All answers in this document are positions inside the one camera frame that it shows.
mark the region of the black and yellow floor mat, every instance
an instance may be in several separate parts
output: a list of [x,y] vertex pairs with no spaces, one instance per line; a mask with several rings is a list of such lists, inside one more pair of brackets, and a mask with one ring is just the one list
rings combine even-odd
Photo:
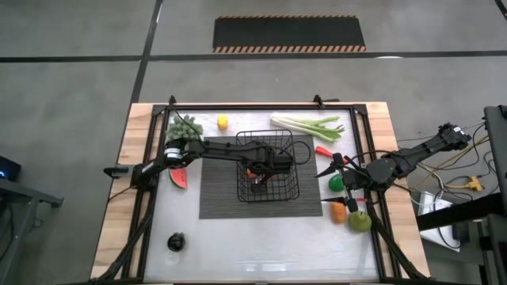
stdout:
[[365,50],[354,15],[225,16],[215,20],[215,53]]

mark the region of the green grapes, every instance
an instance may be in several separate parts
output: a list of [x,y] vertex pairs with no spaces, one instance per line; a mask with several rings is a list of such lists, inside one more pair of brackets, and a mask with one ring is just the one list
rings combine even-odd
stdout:
[[195,123],[196,118],[185,115],[183,120],[175,116],[166,130],[166,141],[175,139],[199,139],[203,134],[203,126]]

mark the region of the black wire basket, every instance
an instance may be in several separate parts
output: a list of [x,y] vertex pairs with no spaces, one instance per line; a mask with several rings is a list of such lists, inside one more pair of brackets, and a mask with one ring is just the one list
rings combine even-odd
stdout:
[[240,131],[236,143],[265,143],[276,149],[277,154],[290,154],[293,165],[287,174],[276,174],[259,184],[248,176],[248,169],[242,162],[236,163],[238,178],[238,199],[241,202],[289,201],[299,197],[298,172],[295,165],[294,143],[289,130]]

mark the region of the watermelon slice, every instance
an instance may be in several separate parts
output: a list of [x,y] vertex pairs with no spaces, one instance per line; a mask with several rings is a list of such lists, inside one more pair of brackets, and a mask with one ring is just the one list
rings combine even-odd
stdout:
[[176,184],[176,186],[182,189],[187,188],[187,171],[184,168],[171,169],[169,176],[171,177],[172,182]]

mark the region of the gray floor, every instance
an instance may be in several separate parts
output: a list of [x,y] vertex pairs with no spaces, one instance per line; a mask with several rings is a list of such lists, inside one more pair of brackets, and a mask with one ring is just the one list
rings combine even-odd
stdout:
[[[154,0],[3,1],[0,56],[140,55],[153,7]],[[368,51],[507,49],[507,22],[492,0],[165,0],[152,54],[209,53],[212,21],[228,13],[354,13]],[[57,211],[40,208],[45,223],[29,236],[17,283],[88,278],[110,185],[101,169],[115,162],[138,66],[0,64],[0,154],[24,166],[21,183],[66,198]],[[308,101],[316,93],[387,101],[397,137],[409,139],[448,121],[472,125],[484,106],[507,104],[506,74],[505,57],[150,63],[140,101]],[[485,171],[481,162],[442,176]],[[411,184],[424,174],[413,173]],[[496,186],[493,176],[484,182]],[[446,249],[425,248],[434,277],[479,283],[476,266],[463,262],[476,253],[446,259]]]

